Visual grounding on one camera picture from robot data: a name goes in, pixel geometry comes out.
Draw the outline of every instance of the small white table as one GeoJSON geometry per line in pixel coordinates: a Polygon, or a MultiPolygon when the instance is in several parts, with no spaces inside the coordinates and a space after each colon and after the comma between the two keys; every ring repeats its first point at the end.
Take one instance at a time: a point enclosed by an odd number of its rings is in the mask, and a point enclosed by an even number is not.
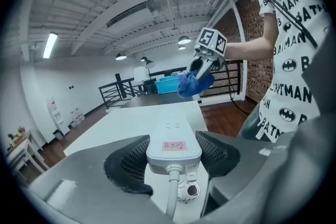
{"type": "MultiPolygon", "coordinates": [[[[160,112],[165,110],[167,113],[178,110],[182,112],[188,123],[195,131],[207,131],[201,109],[197,101],[141,106],[135,108],[121,108],[108,113],[99,122],[88,129],[83,135],[77,138],[69,147],[64,150],[66,156],[91,148],[108,144],[124,138],[151,134],[160,112]]],[[[201,192],[197,200],[190,204],[177,203],[174,221],[178,224],[189,223],[199,219],[205,201],[208,174],[200,163],[198,168],[197,183],[201,192]]],[[[153,188],[152,201],[162,210],[166,211],[169,192],[169,176],[157,175],[146,168],[145,183],[153,188]]]]}
{"type": "Polygon", "coordinates": [[[43,157],[37,152],[37,150],[34,149],[33,145],[29,141],[30,137],[32,137],[32,135],[29,132],[27,138],[25,138],[25,140],[13,149],[13,151],[6,157],[7,164],[10,168],[14,168],[20,161],[25,162],[27,158],[41,173],[43,173],[44,170],[38,165],[32,156],[35,155],[46,169],[49,169],[49,167],[44,162],[43,157]]]}

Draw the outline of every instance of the white ceiling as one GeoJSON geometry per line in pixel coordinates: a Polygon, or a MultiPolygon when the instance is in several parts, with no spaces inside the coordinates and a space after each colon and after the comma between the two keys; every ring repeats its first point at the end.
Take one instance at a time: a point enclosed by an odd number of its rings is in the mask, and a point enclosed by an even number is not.
{"type": "Polygon", "coordinates": [[[115,55],[121,51],[133,54],[166,44],[176,46],[177,49],[179,36],[185,34],[195,38],[207,25],[221,0],[23,2],[26,5],[30,3],[30,6],[25,7],[29,10],[26,21],[22,12],[10,19],[5,29],[4,48],[11,51],[15,47],[17,50],[18,44],[28,42],[30,48],[37,47],[35,58],[38,60],[50,32],[58,34],[52,57],[56,57],[58,51],[62,51],[62,56],[115,55]],[[121,19],[116,25],[107,28],[109,20],[141,3],[144,3],[145,10],[133,12],[129,18],[121,19]],[[27,40],[20,39],[21,28],[27,31],[27,40]]]}

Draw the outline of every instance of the blue cloth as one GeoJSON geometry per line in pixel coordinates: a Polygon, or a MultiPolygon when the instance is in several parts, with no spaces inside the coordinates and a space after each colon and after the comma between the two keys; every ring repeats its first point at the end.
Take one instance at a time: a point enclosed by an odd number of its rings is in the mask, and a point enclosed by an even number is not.
{"type": "Polygon", "coordinates": [[[214,83],[215,78],[209,74],[204,80],[198,81],[196,79],[197,71],[188,72],[179,78],[179,85],[177,87],[177,93],[182,99],[187,99],[195,94],[198,94],[214,83]]]}

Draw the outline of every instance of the white wall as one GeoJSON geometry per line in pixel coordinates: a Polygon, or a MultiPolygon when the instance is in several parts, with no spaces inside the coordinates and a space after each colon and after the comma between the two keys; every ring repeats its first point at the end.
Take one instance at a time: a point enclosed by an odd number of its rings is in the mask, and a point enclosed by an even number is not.
{"type": "Polygon", "coordinates": [[[2,149],[6,150],[10,139],[8,133],[17,133],[19,126],[32,130],[34,138],[39,145],[45,140],[37,130],[31,117],[23,93],[20,69],[7,70],[0,74],[0,141],[2,149]]]}
{"type": "Polygon", "coordinates": [[[143,56],[156,62],[156,66],[150,69],[151,73],[178,67],[189,67],[194,53],[194,46],[195,43],[192,41],[185,45],[186,49],[178,50],[177,44],[170,44],[138,53],[135,58],[137,63],[143,56]]]}
{"type": "Polygon", "coordinates": [[[134,76],[134,58],[116,61],[112,57],[68,57],[35,63],[39,88],[45,102],[54,97],[67,125],[70,112],[79,108],[83,114],[103,104],[98,87],[134,76]]]}

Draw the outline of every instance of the black railing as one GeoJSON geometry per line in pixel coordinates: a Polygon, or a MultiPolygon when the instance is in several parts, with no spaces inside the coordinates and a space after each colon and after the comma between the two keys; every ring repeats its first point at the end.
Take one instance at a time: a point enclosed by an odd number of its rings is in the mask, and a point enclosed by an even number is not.
{"type": "MultiPolygon", "coordinates": [[[[211,87],[210,89],[204,91],[201,98],[211,97],[215,95],[229,94],[229,93],[239,94],[240,92],[240,64],[242,62],[243,61],[241,60],[234,60],[234,61],[231,61],[230,64],[228,64],[229,78],[227,76],[226,78],[219,77],[221,74],[227,74],[225,67],[223,70],[212,72],[212,74],[215,77],[214,85],[215,84],[218,84],[218,85],[215,85],[211,87]]],[[[174,69],[149,73],[149,76],[153,80],[157,76],[164,75],[165,77],[168,77],[174,72],[180,72],[186,69],[187,67],[174,68],[174,69]]],[[[132,97],[146,93],[144,85],[140,84],[140,85],[134,86],[132,84],[133,81],[134,81],[134,78],[130,78],[130,79],[125,79],[121,81],[116,81],[116,82],[99,87],[101,97],[103,98],[104,104],[107,109],[115,107],[115,106],[122,106],[122,104],[117,104],[117,102],[127,101],[127,100],[130,100],[132,97]],[[124,89],[125,95],[121,93],[120,91],[121,88],[124,89]]]]}

